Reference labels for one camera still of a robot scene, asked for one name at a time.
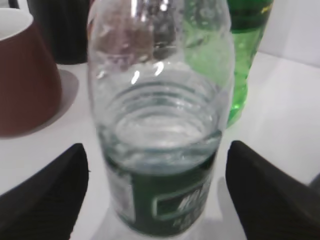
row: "ceramic mug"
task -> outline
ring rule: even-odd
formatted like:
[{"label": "ceramic mug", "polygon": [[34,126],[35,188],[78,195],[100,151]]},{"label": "ceramic mug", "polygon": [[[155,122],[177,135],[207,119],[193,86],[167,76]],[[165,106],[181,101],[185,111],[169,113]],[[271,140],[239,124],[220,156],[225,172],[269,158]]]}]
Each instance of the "ceramic mug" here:
[{"label": "ceramic mug", "polygon": [[59,109],[60,75],[31,14],[0,8],[0,136],[28,132]]},{"label": "ceramic mug", "polygon": [[33,15],[57,64],[87,61],[90,0],[11,0],[10,6]]}]

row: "white table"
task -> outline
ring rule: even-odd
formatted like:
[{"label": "white table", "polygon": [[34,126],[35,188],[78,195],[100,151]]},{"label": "white table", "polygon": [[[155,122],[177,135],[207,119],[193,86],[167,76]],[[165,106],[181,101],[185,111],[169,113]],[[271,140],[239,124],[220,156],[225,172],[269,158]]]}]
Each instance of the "white table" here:
[{"label": "white table", "polygon": [[[108,183],[96,139],[87,94],[87,66],[59,66],[67,105],[59,119],[31,134],[0,139],[0,194],[20,184],[74,143],[83,143],[90,176],[86,197],[71,240],[102,240],[95,235],[109,205]],[[209,194],[204,235],[213,240],[244,240],[224,180],[227,150],[241,140],[303,183],[320,172],[320,69],[258,53],[249,77],[249,94],[242,118],[222,140]]]}]

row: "black object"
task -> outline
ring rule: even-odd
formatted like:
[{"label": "black object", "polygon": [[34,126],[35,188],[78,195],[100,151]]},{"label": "black object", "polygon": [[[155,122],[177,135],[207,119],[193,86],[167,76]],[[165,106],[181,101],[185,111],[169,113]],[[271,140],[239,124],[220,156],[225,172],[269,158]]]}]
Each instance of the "black object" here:
[{"label": "black object", "polygon": [[9,7],[12,9],[19,8],[19,4],[18,4],[17,0],[8,0],[8,3],[9,3]]},{"label": "black object", "polygon": [[320,195],[240,141],[228,152],[226,182],[248,240],[319,240]]},{"label": "black object", "polygon": [[68,240],[88,180],[86,152],[78,143],[0,196],[0,240]]},{"label": "black object", "polygon": [[[10,0],[18,6],[17,0]],[[57,64],[87,61],[89,0],[27,0]]]}]

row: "white wall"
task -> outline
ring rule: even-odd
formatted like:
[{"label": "white wall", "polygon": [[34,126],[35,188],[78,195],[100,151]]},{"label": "white wall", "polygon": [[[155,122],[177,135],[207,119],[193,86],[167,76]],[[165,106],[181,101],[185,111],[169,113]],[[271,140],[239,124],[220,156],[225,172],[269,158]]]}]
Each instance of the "white wall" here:
[{"label": "white wall", "polygon": [[259,50],[320,67],[320,0],[274,0]]},{"label": "white wall", "polygon": [[8,7],[8,0],[0,0],[0,8]]}]

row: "water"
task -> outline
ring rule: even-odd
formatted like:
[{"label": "water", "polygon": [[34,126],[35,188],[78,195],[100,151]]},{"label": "water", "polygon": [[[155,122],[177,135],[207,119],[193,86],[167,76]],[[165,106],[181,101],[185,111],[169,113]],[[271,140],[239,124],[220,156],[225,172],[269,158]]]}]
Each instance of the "water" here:
[{"label": "water", "polygon": [[200,75],[169,70],[140,79],[107,106],[98,94],[113,206],[135,231],[174,236],[202,214],[222,136],[222,93]]}]

